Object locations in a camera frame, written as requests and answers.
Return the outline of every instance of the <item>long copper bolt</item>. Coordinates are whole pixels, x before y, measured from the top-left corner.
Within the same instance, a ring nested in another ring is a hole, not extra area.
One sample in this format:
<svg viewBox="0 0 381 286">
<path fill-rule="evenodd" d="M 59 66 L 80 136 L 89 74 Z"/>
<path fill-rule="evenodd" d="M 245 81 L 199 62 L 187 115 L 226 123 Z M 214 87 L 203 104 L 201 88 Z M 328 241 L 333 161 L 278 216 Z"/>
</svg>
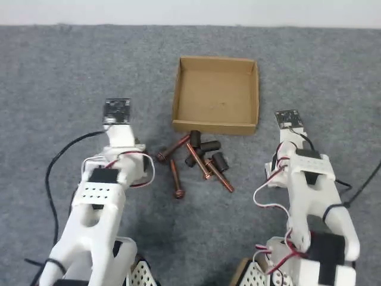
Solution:
<svg viewBox="0 0 381 286">
<path fill-rule="evenodd" d="M 221 184 L 224 185 L 225 188 L 227 188 L 227 190 L 229 192 L 234 192 L 234 187 L 230 184 L 230 182 L 224 177 L 224 175 L 222 175 L 218 170 L 217 168 L 213 165 L 213 161 L 211 159 L 207 159 L 205 161 L 205 165 L 210 169 L 210 171 L 213 172 L 213 174 L 215 174 L 215 176 L 217 177 L 217 179 L 221 182 Z"/>
<path fill-rule="evenodd" d="M 190 145 L 190 143 L 186 144 L 186 148 L 188 148 L 189 152 L 191 153 L 191 155 L 195 159 L 197 165 L 200 167 L 202 173 L 204 174 L 204 179 L 209 180 L 211 177 L 210 173 L 209 173 L 207 167 L 205 166 L 204 162 L 200 159 L 199 155 L 197 155 L 196 151 L 193 149 L 193 147 Z"/>
<path fill-rule="evenodd" d="M 181 189 L 181 183 L 180 183 L 180 178 L 179 178 L 179 173 L 176 168 L 176 164 L 174 163 L 174 160 L 170 160 L 170 167 L 173 175 L 173 180 L 174 180 L 174 197 L 177 199 L 181 199 L 185 196 L 185 192 Z"/>
<path fill-rule="evenodd" d="M 173 144 L 171 147 L 169 147 L 168 149 L 166 149 L 165 151 L 163 152 L 159 152 L 157 155 L 156 155 L 156 158 L 158 161 L 160 162 L 164 162 L 168 159 L 168 156 L 170 154 L 172 154 L 176 149 L 178 149 L 179 147 L 181 147 L 182 145 L 184 145 L 184 143 L 186 141 L 189 140 L 189 137 L 190 135 L 187 134 L 185 135 L 183 138 L 181 138 L 180 140 L 178 140 L 175 144 Z"/>
</svg>

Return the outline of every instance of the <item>open cardboard box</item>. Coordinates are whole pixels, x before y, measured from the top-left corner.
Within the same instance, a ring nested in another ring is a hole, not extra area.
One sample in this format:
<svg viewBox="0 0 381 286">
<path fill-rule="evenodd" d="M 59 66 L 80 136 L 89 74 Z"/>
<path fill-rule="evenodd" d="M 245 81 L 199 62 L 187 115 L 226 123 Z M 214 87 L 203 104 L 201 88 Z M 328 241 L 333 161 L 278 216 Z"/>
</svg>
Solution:
<svg viewBox="0 0 381 286">
<path fill-rule="evenodd" d="M 172 125 L 177 131 L 250 135 L 258 124 L 258 68 L 253 60 L 181 57 Z"/>
</svg>

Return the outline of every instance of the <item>gray carpet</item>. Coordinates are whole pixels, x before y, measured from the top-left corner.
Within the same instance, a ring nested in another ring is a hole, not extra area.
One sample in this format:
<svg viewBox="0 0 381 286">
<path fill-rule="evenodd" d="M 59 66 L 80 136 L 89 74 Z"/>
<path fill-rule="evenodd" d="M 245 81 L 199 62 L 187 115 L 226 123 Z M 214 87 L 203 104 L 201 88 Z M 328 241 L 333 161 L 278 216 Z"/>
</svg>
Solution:
<svg viewBox="0 0 381 286">
<path fill-rule="evenodd" d="M 358 187 L 381 155 L 381 31 L 248 27 L 0 27 L 0 284 L 26 285 L 43 261 L 53 221 L 43 177 L 72 139 L 101 128 L 105 98 L 133 99 L 136 136 L 156 153 L 179 138 L 170 124 L 181 55 L 258 61 L 260 124 L 253 136 L 218 138 L 236 187 L 203 182 L 176 154 L 186 198 L 172 199 L 167 166 L 145 189 L 129 191 L 121 234 L 132 237 L 162 285 L 227 285 L 243 257 L 285 231 L 278 210 L 254 206 L 279 140 L 275 110 L 297 108 L 317 149 L 339 179 Z M 54 167 L 51 186 L 61 230 L 83 158 L 105 137 L 75 145 Z M 361 241 L 357 285 L 380 285 L 381 176 L 350 209 Z M 288 202 L 284 189 L 261 200 Z"/>
</svg>

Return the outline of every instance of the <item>black cylinder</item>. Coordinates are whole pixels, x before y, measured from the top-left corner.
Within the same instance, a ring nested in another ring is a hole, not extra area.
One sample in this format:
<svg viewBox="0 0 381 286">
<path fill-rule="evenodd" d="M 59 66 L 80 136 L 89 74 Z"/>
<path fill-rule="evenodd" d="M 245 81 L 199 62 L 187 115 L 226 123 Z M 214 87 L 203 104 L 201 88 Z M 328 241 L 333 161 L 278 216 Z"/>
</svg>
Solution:
<svg viewBox="0 0 381 286">
<path fill-rule="evenodd" d="M 190 140 L 189 140 L 190 145 L 193 148 L 199 148 L 201 144 L 201 132 L 197 130 L 192 130 L 190 132 Z"/>
<path fill-rule="evenodd" d="M 200 149 L 204 152 L 217 151 L 221 148 L 220 141 L 209 141 L 200 144 Z"/>
<path fill-rule="evenodd" d="M 213 163 L 215 167 L 217 168 L 220 173 L 225 172 L 228 168 L 229 165 L 226 163 L 226 160 L 222 154 L 222 152 L 217 152 L 212 155 Z"/>
<path fill-rule="evenodd" d="M 203 152 L 201 149 L 197 148 L 196 150 L 196 153 L 198 155 L 198 157 L 202 158 L 204 155 L 205 155 L 205 152 Z M 193 167 L 194 165 L 196 165 L 196 161 L 195 159 L 193 158 L 192 155 L 189 155 L 187 157 L 187 159 L 185 159 L 185 164 L 188 166 L 188 167 Z"/>
</svg>

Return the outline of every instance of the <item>white perforated bracket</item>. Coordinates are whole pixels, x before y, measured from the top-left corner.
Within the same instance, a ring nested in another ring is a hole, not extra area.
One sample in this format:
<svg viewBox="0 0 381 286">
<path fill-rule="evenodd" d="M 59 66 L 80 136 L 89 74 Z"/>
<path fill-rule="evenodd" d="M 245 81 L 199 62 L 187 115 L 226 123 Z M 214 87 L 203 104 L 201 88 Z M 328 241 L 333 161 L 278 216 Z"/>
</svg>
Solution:
<svg viewBox="0 0 381 286">
<path fill-rule="evenodd" d="M 251 262 L 239 286 L 293 286 L 289 275 L 275 271 L 271 275 L 262 272 L 260 266 Z"/>
<path fill-rule="evenodd" d="M 78 187 L 73 205 L 104 204 L 123 206 L 126 200 L 123 187 L 120 184 L 87 182 Z"/>
<path fill-rule="evenodd" d="M 131 274 L 132 286 L 157 286 L 146 261 L 141 260 Z"/>
</svg>

